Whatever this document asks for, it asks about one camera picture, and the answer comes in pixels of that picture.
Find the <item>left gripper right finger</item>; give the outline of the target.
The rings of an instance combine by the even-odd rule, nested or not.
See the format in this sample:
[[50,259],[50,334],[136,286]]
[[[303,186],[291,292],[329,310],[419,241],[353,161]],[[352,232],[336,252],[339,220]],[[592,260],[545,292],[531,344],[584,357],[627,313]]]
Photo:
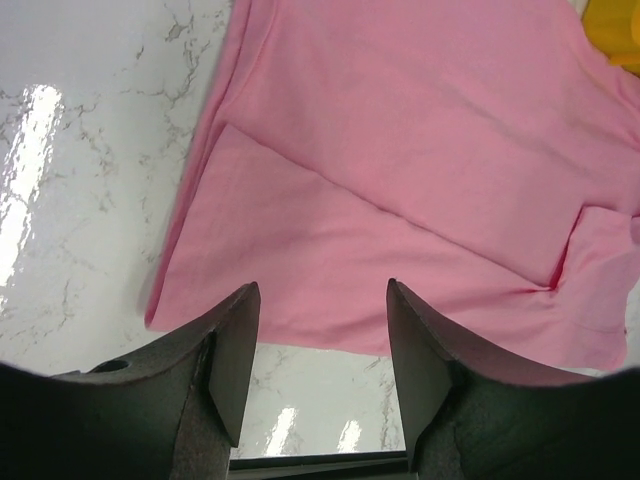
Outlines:
[[635,479],[639,371],[591,377],[514,354],[386,293],[409,470],[420,479]]

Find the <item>pink t shirt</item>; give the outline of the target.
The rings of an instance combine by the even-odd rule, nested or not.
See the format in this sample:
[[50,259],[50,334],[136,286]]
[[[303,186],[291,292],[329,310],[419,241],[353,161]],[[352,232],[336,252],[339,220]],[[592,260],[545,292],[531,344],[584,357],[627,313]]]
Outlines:
[[639,80],[565,1],[238,1],[145,312],[257,282],[264,342],[389,351],[385,290],[612,370],[639,277]]

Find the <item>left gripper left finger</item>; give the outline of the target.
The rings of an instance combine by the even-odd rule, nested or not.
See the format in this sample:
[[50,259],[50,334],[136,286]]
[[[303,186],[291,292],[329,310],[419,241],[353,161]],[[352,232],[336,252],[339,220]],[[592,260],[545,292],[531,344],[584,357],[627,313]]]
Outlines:
[[224,479],[240,439],[261,297],[242,286],[201,317],[88,372],[1,368],[5,479]]

